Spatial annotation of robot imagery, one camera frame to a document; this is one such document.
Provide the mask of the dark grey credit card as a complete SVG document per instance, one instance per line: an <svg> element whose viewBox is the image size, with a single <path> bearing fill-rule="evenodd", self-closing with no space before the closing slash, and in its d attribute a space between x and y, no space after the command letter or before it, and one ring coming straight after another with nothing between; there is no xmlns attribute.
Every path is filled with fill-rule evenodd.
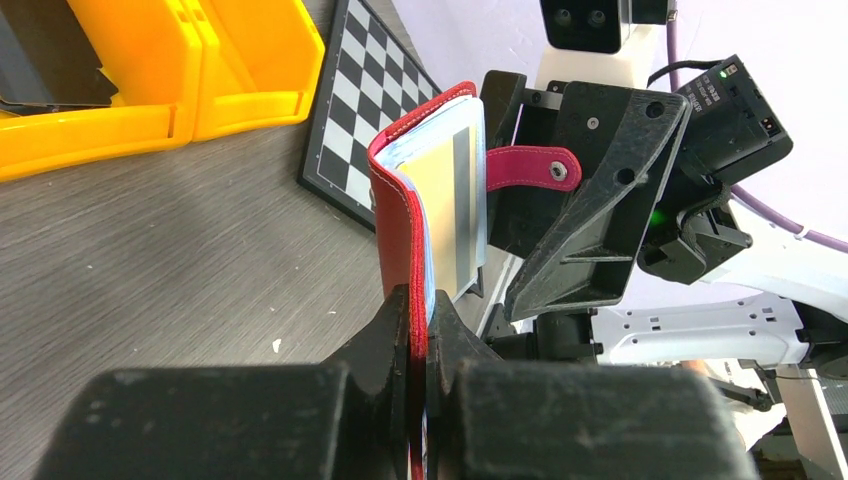
<svg viewBox="0 0 848 480"><path fill-rule="evenodd" d="M1 111L16 116L106 108L119 89L68 2L1 3Z"/></svg>

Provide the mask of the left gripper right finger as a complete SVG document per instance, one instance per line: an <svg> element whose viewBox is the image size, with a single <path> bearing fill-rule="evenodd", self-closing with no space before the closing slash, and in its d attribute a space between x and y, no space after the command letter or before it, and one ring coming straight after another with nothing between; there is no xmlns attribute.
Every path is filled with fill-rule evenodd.
<svg viewBox="0 0 848 480"><path fill-rule="evenodd" d="M755 479L723 397L678 368L504 360L438 292L431 479Z"/></svg>

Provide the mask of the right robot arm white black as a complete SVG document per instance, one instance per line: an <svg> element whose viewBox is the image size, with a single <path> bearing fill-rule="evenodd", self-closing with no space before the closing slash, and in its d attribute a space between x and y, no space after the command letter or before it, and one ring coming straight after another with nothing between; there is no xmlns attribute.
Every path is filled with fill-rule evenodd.
<svg viewBox="0 0 848 480"><path fill-rule="evenodd" d="M521 266L485 324L508 359L637 365L736 359L764 390L718 381L727 399L784 405L799 450L839 478L829 414L809 427L793 390L821 400L847 377L847 258L755 212L740 183L793 142L737 56L686 61L670 92L489 71L481 96L496 152L527 150L527 186L490 197L491 243Z"/></svg>

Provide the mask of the red card holder wallet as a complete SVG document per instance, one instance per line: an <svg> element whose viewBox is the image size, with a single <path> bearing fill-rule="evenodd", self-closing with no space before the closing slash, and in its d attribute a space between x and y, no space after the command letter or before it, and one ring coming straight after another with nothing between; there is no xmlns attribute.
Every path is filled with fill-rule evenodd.
<svg viewBox="0 0 848 480"><path fill-rule="evenodd" d="M419 194L399 171L403 155L398 140L405 134L435 129L456 131L479 129L480 197L482 200L482 246L486 243L486 142L483 102L476 86L461 82L395 121L371 141L367 148L371 191L375 201L377 247L383 289L390 294L397 286L408 288L408 383L407 411L410 475L423 479L427 473L425 453L426 361L429 355L429 324L436 312L432 251L427 221ZM547 190L571 192L583 177L576 155L563 147L543 150L542 174Z"/></svg>

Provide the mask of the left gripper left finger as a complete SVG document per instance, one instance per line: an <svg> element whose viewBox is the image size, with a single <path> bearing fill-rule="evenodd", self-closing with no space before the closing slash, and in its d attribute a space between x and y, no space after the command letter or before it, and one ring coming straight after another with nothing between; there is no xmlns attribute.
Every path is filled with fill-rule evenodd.
<svg viewBox="0 0 848 480"><path fill-rule="evenodd" d="M74 399L39 479L404 479L409 294L315 364L119 369Z"/></svg>

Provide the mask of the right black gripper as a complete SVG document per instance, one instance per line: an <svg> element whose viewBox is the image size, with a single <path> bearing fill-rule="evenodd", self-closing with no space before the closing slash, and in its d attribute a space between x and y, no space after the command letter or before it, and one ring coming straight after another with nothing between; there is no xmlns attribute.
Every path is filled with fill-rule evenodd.
<svg viewBox="0 0 848 480"><path fill-rule="evenodd" d="M794 143L738 56L690 65L702 72L677 94L564 86L554 143L591 117L614 131L591 141L580 186L524 258L507 319L619 303L642 242L639 267L681 284L752 246L730 211L732 188Z"/></svg>

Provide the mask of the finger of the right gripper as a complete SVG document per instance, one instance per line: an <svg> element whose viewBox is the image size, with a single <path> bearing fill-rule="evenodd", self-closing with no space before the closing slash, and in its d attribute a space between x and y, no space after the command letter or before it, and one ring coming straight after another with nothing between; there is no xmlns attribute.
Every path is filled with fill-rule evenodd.
<svg viewBox="0 0 848 480"><path fill-rule="evenodd" d="M530 240L532 213L518 198L518 189L546 185L543 150L513 144L525 86L523 74L491 70L480 92L485 110L489 243L519 257L525 257L534 242Z"/></svg>

